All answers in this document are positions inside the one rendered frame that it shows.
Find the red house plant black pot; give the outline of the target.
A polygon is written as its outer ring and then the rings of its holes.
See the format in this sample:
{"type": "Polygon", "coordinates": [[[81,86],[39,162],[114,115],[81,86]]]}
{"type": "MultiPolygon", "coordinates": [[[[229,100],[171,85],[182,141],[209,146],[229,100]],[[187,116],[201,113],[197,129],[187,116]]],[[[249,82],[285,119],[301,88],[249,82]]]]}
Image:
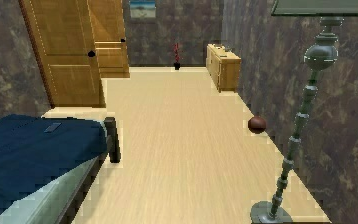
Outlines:
{"type": "Polygon", "coordinates": [[[180,56],[179,56],[179,43],[174,44],[174,55],[175,55],[174,68],[175,70],[179,70],[181,67],[180,56]]]}

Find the light wooden chest of drawers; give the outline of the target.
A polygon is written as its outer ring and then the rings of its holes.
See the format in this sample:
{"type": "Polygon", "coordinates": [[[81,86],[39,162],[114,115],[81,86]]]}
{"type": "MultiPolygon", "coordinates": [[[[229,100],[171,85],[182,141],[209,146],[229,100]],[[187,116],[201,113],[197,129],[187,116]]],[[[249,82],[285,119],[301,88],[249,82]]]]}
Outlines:
{"type": "Polygon", "coordinates": [[[224,52],[221,44],[208,44],[206,68],[218,92],[237,90],[241,58],[224,52]]]}

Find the brown ball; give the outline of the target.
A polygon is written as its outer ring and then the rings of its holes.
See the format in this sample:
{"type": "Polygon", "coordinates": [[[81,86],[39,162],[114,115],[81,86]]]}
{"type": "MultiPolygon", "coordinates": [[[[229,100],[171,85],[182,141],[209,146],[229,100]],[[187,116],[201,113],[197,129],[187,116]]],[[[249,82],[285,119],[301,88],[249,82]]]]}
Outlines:
{"type": "Polygon", "coordinates": [[[261,134],[266,130],[266,120],[260,116],[253,116],[248,121],[248,129],[254,134],[261,134]]]}

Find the narrow wooden room door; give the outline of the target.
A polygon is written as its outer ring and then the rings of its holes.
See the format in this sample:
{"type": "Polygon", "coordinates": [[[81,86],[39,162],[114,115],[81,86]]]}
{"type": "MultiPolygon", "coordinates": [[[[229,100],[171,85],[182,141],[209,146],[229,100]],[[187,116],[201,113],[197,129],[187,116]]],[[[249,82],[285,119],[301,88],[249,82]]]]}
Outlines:
{"type": "Polygon", "coordinates": [[[102,78],[129,78],[122,0],[89,0],[99,73],[102,78]]]}

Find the framed seascape picture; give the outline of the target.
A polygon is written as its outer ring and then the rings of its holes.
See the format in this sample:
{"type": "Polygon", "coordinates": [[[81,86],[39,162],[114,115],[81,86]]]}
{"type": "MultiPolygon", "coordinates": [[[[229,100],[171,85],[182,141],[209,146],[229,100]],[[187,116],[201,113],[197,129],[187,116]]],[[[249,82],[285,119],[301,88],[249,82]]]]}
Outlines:
{"type": "Polygon", "coordinates": [[[156,17],[155,0],[130,0],[130,16],[133,19],[145,19],[156,17]]]}

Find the grey green floor lamp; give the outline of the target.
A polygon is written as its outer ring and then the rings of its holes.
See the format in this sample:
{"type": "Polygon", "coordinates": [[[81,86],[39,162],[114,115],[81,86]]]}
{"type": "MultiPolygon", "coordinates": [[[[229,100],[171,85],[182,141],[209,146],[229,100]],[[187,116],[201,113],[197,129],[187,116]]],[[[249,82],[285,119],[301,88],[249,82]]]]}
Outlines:
{"type": "Polygon", "coordinates": [[[317,95],[317,76],[338,59],[335,43],[338,36],[332,32],[341,26],[345,17],[358,17],[358,0],[275,0],[272,16],[319,17],[323,30],[315,37],[303,56],[311,75],[303,88],[301,106],[295,115],[294,130],[288,141],[288,152],[282,161],[282,172],[277,179],[277,189],[272,201],[255,203],[250,211],[252,224],[291,224],[291,216],[281,207],[283,192],[288,185],[288,176],[294,167],[294,155],[301,144],[301,132],[309,119],[313,100],[317,95]]]}

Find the dark flat remote control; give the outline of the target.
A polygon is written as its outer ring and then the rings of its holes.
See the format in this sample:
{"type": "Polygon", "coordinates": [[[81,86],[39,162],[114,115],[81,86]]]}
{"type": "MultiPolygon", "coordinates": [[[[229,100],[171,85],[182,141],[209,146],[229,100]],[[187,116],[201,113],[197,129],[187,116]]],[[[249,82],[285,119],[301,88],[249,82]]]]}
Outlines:
{"type": "Polygon", "coordinates": [[[44,133],[52,133],[54,132],[58,127],[61,126],[62,123],[56,122],[56,123],[52,123],[50,126],[48,126],[45,130],[44,133]]]}

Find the large wooden room door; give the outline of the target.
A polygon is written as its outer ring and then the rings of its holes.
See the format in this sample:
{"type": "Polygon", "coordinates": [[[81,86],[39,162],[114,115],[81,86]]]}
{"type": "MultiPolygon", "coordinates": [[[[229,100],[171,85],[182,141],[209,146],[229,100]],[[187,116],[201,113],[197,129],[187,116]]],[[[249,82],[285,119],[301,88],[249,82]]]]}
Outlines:
{"type": "Polygon", "coordinates": [[[88,0],[19,0],[53,107],[105,106],[88,0]]]}

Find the blue covered bed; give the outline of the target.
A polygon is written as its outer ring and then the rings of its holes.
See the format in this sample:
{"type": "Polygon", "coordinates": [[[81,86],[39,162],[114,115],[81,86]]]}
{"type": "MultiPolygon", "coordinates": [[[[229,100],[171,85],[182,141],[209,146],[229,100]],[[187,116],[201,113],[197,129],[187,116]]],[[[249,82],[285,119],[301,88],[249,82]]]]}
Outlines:
{"type": "Polygon", "coordinates": [[[113,117],[0,118],[0,224],[71,224],[106,158],[121,160],[113,117]]]}

